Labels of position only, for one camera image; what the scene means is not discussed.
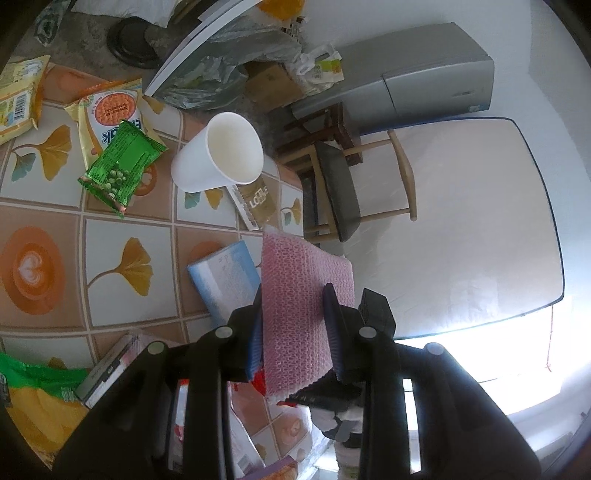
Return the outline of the floral patterned tablecloth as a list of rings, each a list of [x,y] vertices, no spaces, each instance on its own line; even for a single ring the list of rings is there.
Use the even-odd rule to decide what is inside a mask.
[[[187,266],[243,240],[256,266],[263,233],[249,231],[226,188],[179,190],[173,157],[203,128],[143,95],[140,109],[167,150],[145,169],[120,218],[78,182],[77,124],[64,107],[105,83],[48,63],[38,128],[1,145],[1,475],[57,479],[77,459],[85,478],[112,479],[145,423],[122,440],[83,427],[129,364],[173,353],[216,329]],[[74,443],[82,441],[80,453]]]

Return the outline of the wooden chair black seat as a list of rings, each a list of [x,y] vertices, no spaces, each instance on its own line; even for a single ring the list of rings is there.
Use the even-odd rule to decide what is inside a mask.
[[[363,223],[402,215],[409,216],[413,221],[418,219],[417,188],[411,162],[396,131],[389,129],[387,134],[386,140],[374,141],[345,150],[325,142],[311,142],[279,158],[281,165],[303,159],[301,170],[314,172],[314,179],[317,182],[315,203],[324,208],[327,221],[325,224],[305,229],[305,239],[315,244],[335,240],[345,243]],[[394,151],[394,159],[398,165],[408,206],[363,215],[346,158],[353,154],[386,146],[390,146]]]

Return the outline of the light blue booklet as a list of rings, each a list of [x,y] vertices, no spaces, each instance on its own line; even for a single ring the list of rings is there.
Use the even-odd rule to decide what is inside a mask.
[[[260,277],[245,242],[240,240],[187,266],[187,273],[215,327],[233,311],[252,304]]]

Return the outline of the brown white small box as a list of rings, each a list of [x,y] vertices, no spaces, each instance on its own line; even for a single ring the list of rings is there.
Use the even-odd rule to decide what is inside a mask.
[[[246,185],[227,186],[226,190],[249,231],[262,230],[276,214],[276,203],[263,176]]]

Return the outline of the white paper cup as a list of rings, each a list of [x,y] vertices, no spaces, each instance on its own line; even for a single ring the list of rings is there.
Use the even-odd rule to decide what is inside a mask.
[[[252,124],[222,112],[179,150],[170,174],[179,190],[195,193],[250,184],[259,178],[263,163],[263,145]]]

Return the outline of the white mattress blue edge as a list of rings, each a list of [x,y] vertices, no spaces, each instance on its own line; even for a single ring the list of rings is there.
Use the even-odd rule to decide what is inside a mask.
[[[358,289],[385,295],[400,339],[526,315],[564,296],[554,212],[518,125],[476,117],[397,130],[415,217],[363,223],[346,242]]]

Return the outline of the green pea snack bag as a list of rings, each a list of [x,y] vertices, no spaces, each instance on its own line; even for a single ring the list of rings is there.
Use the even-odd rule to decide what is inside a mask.
[[[78,182],[123,218],[145,169],[166,150],[165,145],[148,137],[134,123],[123,120],[109,145]]]

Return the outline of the yellow cracker packet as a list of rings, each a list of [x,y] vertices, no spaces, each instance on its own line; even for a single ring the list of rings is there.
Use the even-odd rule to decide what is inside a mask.
[[[0,144],[37,129],[49,55],[8,63],[1,73]]]

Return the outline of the grey refrigerator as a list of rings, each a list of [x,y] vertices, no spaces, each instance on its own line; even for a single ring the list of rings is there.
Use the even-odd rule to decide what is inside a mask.
[[[345,79],[295,102],[294,117],[341,103],[370,133],[490,108],[494,61],[453,22],[391,32],[339,53]]]

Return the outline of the yellow orange snack bag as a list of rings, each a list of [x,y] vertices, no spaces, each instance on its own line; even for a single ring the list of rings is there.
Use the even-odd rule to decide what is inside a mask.
[[[84,166],[88,169],[102,154],[125,120],[152,140],[161,139],[144,118],[140,106],[144,103],[140,78],[111,81],[94,85],[81,92],[76,100],[64,107],[77,124]]]

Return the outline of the white metal shelf table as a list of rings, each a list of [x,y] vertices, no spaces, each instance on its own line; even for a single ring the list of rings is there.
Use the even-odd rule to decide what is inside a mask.
[[[199,16],[200,23],[175,47],[152,79],[143,82],[143,93],[153,97],[174,71],[205,41],[257,4],[259,0],[216,1]]]

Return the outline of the yellow plastic bag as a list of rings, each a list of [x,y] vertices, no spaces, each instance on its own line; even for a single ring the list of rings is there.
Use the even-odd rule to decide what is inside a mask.
[[[304,3],[304,0],[262,0],[257,8],[276,20],[287,21],[301,14]]]

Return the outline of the cardboard box on floor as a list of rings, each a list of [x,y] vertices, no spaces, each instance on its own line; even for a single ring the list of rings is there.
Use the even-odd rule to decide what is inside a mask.
[[[304,98],[301,86],[280,63],[249,62],[245,70],[249,76],[245,96],[263,112],[269,113]]]

